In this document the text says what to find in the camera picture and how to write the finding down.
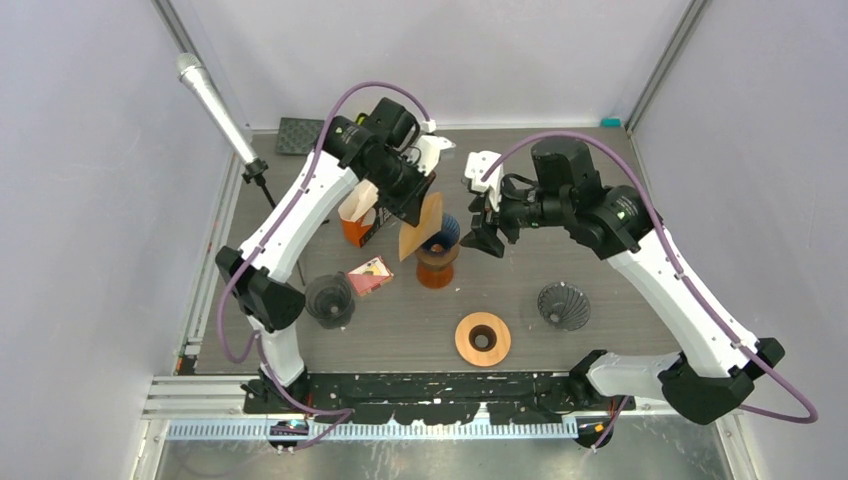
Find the blue ribbed dripper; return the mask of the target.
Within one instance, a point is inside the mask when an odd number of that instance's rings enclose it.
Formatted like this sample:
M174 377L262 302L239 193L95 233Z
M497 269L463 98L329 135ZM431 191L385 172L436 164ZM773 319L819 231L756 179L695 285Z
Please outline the blue ribbed dripper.
M456 218L450 214L443 213L440 229L429 237L419 247L419 250L435 255L445 255L458 244L460 233L460 225Z

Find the coffee paper filter box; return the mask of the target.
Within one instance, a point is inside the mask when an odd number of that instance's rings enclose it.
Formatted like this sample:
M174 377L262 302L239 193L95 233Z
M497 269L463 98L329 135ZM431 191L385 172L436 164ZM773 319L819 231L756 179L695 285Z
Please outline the coffee paper filter box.
M390 217L377 200L377 187L362 180L338 207L344 238L357 248L363 247Z

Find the dark smoky glass dripper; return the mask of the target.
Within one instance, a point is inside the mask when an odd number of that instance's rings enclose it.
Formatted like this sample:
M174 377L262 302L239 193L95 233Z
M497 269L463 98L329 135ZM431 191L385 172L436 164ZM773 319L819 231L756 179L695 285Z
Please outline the dark smoky glass dripper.
M305 309L322 328L341 329L355 311L353 294L345 273L322 275L307 284Z

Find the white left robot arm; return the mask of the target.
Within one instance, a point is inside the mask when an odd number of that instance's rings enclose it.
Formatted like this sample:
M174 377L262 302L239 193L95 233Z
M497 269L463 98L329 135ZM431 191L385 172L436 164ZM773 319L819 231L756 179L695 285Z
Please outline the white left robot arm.
M320 224L362 182L376 188L377 206L419 224L440 157L455 146L430 132L432 125L388 98L357 120L335 116L271 215L239 248L218 251L223 297L237 301L259 334L261 370L274 379L268 400L280 412L298 412L307 398L298 380L305 363L296 333L306 296L289 282L297 261Z

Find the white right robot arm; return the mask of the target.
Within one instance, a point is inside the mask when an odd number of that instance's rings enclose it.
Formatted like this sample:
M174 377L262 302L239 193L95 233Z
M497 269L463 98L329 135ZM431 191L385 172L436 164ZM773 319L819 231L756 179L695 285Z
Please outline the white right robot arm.
M469 154L464 177L474 200L462 245L502 257L522 230L561 227L636 288L680 347L659 356L590 352L569 373L574 403L591 411L613 396L651 398L700 425L739 408L783 358L782 345L731 319L710 292L693 294L700 280L658 214L637 188L605 185L585 142L546 138L531 157L534 179L505 173L495 152Z

